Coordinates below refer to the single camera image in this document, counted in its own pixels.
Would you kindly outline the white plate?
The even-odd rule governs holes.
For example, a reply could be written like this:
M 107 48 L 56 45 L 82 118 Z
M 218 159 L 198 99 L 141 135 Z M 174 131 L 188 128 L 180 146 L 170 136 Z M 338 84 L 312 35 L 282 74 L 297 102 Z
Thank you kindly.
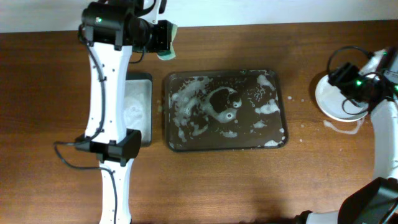
M 331 86 L 328 82 L 328 75 L 325 75 L 318 82 L 315 89 L 315 99 L 318 107 L 329 118 L 341 122 L 354 122 L 365 117 L 368 112 L 366 103 L 352 103 L 340 90 Z

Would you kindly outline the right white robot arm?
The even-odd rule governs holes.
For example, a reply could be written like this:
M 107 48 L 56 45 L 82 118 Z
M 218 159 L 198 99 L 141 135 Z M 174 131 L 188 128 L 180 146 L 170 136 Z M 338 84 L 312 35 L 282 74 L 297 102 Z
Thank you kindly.
M 334 212 L 304 211 L 293 222 L 389 223 L 397 211 L 397 47 L 377 52 L 360 49 L 363 68 L 352 63 L 332 70 L 315 89 L 318 107 L 337 121 L 369 116 L 374 130 L 373 179 L 349 196 Z

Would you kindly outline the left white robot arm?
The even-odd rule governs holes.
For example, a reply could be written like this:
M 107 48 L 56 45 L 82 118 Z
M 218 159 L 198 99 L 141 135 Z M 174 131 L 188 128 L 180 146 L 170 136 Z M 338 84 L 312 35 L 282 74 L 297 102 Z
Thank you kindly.
M 172 48 L 175 27 L 158 16 L 167 1 L 93 1 L 81 15 L 78 36 L 88 50 L 90 113 L 76 148 L 94 153 L 103 183 L 101 223 L 131 223 L 129 183 L 141 132 L 123 118 L 127 68 L 134 52 L 161 55 Z

